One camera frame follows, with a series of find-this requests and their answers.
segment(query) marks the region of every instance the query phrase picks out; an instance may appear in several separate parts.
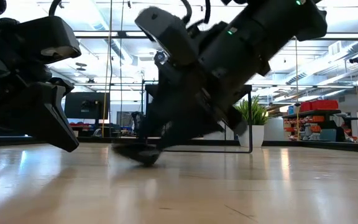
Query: shelf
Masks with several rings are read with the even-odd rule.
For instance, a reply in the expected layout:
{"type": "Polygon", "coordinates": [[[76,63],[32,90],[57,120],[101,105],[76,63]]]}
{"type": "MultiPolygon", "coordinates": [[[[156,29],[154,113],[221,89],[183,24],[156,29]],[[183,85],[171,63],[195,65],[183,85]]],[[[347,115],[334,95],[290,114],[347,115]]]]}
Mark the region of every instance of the shelf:
{"type": "Polygon", "coordinates": [[[356,121],[356,120],[358,120],[358,118],[347,118],[347,117],[345,117],[345,118],[343,118],[343,120],[344,121],[356,121]]]}
{"type": "MultiPolygon", "coordinates": [[[[337,114],[340,113],[340,110],[314,110],[314,111],[305,111],[299,113],[299,117],[305,117],[310,115],[331,115],[331,114],[337,114]]],[[[296,118],[296,114],[286,115],[283,116],[283,118],[296,118]]]]}

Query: black robot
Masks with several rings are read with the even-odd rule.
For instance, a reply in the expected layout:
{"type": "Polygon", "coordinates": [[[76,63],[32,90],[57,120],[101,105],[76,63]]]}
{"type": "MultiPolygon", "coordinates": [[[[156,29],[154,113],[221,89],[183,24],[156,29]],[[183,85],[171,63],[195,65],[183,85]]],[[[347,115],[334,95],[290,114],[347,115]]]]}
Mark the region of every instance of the black robot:
{"type": "MultiPolygon", "coordinates": [[[[81,55],[70,26],[53,16],[19,23],[0,19],[0,129],[15,130],[68,152],[78,147],[61,101],[74,86],[52,77],[46,64],[81,55]]],[[[0,14],[6,9],[0,0],[0,14]]]]}
{"type": "Polygon", "coordinates": [[[322,37],[327,32],[326,12],[312,0],[236,0],[246,7],[230,23],[220,22],[207,31],[197,25],[186,28],[191,7],[182,0],[187,15],[180,19],[157,7],[143,10],[135,23],[168,55],[158,66],[158,89],[142,120],[138,144],[115,146],[125,157],[152,165],[166,147],[187,139],[222,131],[223,121],[235,134],[247,122],[233,107],[244,96],[244,83],[256,73],[270,71],[269,60],[296,37],[299,41],[322,37]],[[170,123],[155,146],[147,136],[170,123]]]}

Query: cable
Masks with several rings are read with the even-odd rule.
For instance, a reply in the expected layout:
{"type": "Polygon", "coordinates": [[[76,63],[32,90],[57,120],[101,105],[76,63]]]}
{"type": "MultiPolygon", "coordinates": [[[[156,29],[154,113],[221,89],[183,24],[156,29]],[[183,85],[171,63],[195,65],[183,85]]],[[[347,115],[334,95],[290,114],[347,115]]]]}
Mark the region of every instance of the cable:
{"type": "Polygon", "coordinates": [[[190,21],[190,18],[191,18],[191,15],[192,15],[193,11],[191,10],[190,3],[187,0],[181,0],[181,1],[186,7],[186,15],[183,17],[182,21],[185,24],[187,24],[190,21]]]}
{"type": "Polygon", "coordinates": [[[139,104],[139,107],[138,107],[138,109],[137,109],[137,112],[140,112],[141,107],[142,107],[142,103],[139,104]]]}
{"type": "MultiPolygon", "coordinates": [[[[110,0],[110,27],[109,27],[109,33],[110,33],[110,38],[109,38],[109,57],[108,60],[110,62],[110,81],[109,81],[109,95],[111,96],[111,80],[112,80],[112,57],[111,57],[111,32],[112,32],[112,0],[110,0]]],[[[109,137],[111,138],[111,104],[109,107],[109,137]]]]}
{"type": "MultiPolygon", "coordinates": [[[[299,86],[298,86],[298,39],[295,39],[295,69],[296,69],[296,105],[299,104],[299,86]]],[[[300,130],[299,130],[299,110],[296,110],[296,140],[299,141],[300,130]]]]}
{"type": "Polygon", "coordinates": [[[211,0],[205,0],[205,17],[204,23],[209,23],[209,19],[211,18],[211,0]]]}
{"type": "MultiPolygon", "coordinates": [[[[122,9],[121,9],[121,30],[124,26],[124,0],[122,0],[122,9]]],[[[122,126],[122,38],[119,39],[119,81],[120,81],[120,87],[121,87],[121,107],[120,107],[120,113],[119,113],[119,125],[121,132],[121,126],[122,126]]]]}
{"type": "Polygon", "coordinates": [[[56,8],[60,4],[61,1],[62,0],[53,0],[52,1],[52,4],[50,5],[50,8],[49,8],[49,16],[54,16],[55,15],[56,8]]]}
{"type": "MultiPolygon", "coordinates": [[[[107,85],[109,85],[109,94],[111,91],[111,77],[112,77],[112,65],[111,65],[111,32],[112,32],[112,0],[110,0],[110,17],[109,17],[109,46],[108,46],[108,56],[107,56],[107,61],[106,61],[106,81],[105,81],[105,86],[104,86],[104,103],[103,103],[103,122],[102,122],[102,138],[104,138],[104,117],[106,116],[106,100],[107,100],[107,85]],[[107,75],[108,75],[108,71],[109,71],[109,63],[110,63],[110,83],[107,83],[107,75]]],[[[109,128],[109,132],[110,132],[110,136],[111,136],[111,122],[109,124],[110,128],[109,128]]]]}

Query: orange bin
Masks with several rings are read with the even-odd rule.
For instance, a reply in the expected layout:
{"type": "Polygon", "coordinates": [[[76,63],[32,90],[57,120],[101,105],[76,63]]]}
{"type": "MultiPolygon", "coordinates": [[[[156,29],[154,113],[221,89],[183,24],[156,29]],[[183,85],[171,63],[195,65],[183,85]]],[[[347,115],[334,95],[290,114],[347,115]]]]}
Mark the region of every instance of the orange bin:
{"type": "Polygon", "coordinates": [[[311,122],[324,122],[324,116],[313,116],[311,122]]]}
{"type": "Polygon", "coordinates": [[[310,130],[314,133],[319,133],[321,131],[320,126],[316,125],[316,126],[310,126],[310,130]]]}
{"type": "Polygon", "coordinates": [[[294,132],[295,129],[293,127],[289,127],[289,128],[284,128],[285,131],[287,132],[294,132]]]}

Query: metal frame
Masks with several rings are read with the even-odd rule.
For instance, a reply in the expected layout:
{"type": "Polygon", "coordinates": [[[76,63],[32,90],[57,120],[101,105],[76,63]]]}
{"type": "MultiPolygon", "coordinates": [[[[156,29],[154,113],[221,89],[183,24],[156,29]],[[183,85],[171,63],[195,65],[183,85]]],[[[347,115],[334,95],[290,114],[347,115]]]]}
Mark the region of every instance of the metal frame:
{"type": "MultiPolygon", "coordinates": [[[[74,31],[75,37],[79,39],[108,39],[108,30],[77,30],[74,31]]],[[[146,35],[130,35],[130,34],[143,34],[140,30],[112,30],[112,39],[148,39],[146,35]]],[[[313,40],[358,40],[358,32],[327,32],[324,37],[313,40]]]]}
{"type": "MultiPolygon", "coordinates": [[[[249,89],[249,91],[247,91],[247,96],[248,96],[248,108],[252,107],[252,97],[251,97],[251,91],[252,91],[252,87],[249,89]]],[[[147,116],[147,107],[149,104],[149,93],[147,92],[147,90],[145,89],[146,92],[146,99],[145,99],[145,103],[146,103],[146,109],[145,109],[145,115],[147,116]]],[[[249,150],[248,151],[205,151],[205,150],[174,150],[174,149],[166,149],[164,150],[165,152],[203,152],[203,153],[232,153],[232,154],[250,154],[252,153],[252,151],[254,150],[254,146],[253,146],[253,142],[252,142],[252,110],[248,110],[248,128],[249,128],[249,150]]],[[[224,137],[225,137],[225,141],[226,142],[226,128],[225,128],[225,132],[224,132],[224,137]]]]}

